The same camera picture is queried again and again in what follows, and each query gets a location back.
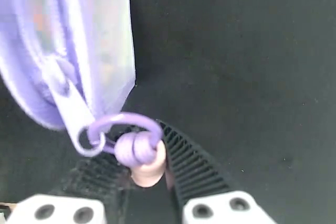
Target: black surface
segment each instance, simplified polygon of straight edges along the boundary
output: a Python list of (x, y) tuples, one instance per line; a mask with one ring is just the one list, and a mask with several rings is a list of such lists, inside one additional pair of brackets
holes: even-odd
[[(192, 137), (279, 223), (334, 223), (336, 0), (131, 0), (125, 109)], [(47, 192), (78, 156), (1, 88), (0, 199)], [(171, 223), (141, 197), (130, 216)]]

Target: zipper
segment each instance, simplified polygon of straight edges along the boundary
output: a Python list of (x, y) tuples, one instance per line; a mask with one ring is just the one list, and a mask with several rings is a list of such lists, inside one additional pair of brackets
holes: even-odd
[[(100, 139), (91, 141), (92, 149), (85, 149), (79, 143), (81, 132), (95, 121), (95, 117), (89, 109), (92, 109), (93, 105), (91, 107), (87, 105), (87, 101), (91, 103), (93, 101), (90, 98), (85, 101), (82, 95), (79, 67), (76, 60), (76, 55), (83, 56), (86, 59), (90, 53), (86, 50), (88, 47), (85, 43), (85, 31), (80, 30), (84, 27), (80, 23), (83, 21), (80, 13), (81, 9), (78, 6), (74, 7), (77, 20), (74, 20), (74, 15), (66, 20), (64, 5), (68, 4), (67, 1), (46, 0), (55, 51), (45, 52), (35, 32), (25, 1), (12, 1), (25, 52), (20, 58), (24, 71), (26, 71), (28, 78), (33, 82), (41, 96), (57, 107), (77, 152), (88, 157), (98, 155), (106, 145), (106, 138), (103, 133), (100, 133)], [(72, 29), (76, 27), (79, 29), (77, 36), (72, 36), (71, 31), (67, 29), (69, 22), (75, 23)], [(90, 71), (87, 71), (82, 77), (85, 77), (85, 75), (90, 75)], [(87, 78), (88, 86), (90, 86), (90, 76), (85, 78)]]

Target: purple fabric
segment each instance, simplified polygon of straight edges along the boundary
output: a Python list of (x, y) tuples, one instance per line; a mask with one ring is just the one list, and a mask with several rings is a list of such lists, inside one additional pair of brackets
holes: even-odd
[[(40, 54), (41, 48), (39, 44), (26, 45), (26, 39), (35, 40), (36, 34), (32, 33), (31, 29), (33, 28), (30, 24), (24, 23), (21, 24), (21, 27), (18, 25), (15, 5), (16, 8), (19, 8), (18, 11), (26, 12), (25, 2), (21, 0), (0, 0), (0, 2), (2, 5), (0, 8), (0, 71), (2, 78), (17, 103), (32, 119), (44, 127), (61, 129), (64, 124), (58, 109), (51, 102), (52, 99), (46, 99), (50, 93), (48, 93), (45, 83), (41, 81), (41, 74), (36, 71), (39, 65), (32, 66), (34, 60), (37, 59), (31, 58), (30, 54)], [(21, 34), (22, 26), (25, 25), (28, 26), (27, 34)]]

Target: purple cord loop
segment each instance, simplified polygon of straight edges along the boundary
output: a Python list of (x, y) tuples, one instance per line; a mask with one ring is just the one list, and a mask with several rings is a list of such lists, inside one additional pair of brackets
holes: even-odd
[(93, 122), (88, 128), (88, 138), (92, 145), (100, 143), (100, 134), (107, 126), (115, 124), (131, 124), (149, 131), (130, 132), (123, 134), (114, 144), (107, 141), (104, 151), (114, 154), (121, 164), (128, 167), (149, 164), (156, 157), (156, 146), (162, 138), (161, 127), (147, 116), (122, 112), (116, 115), (104, 116)]

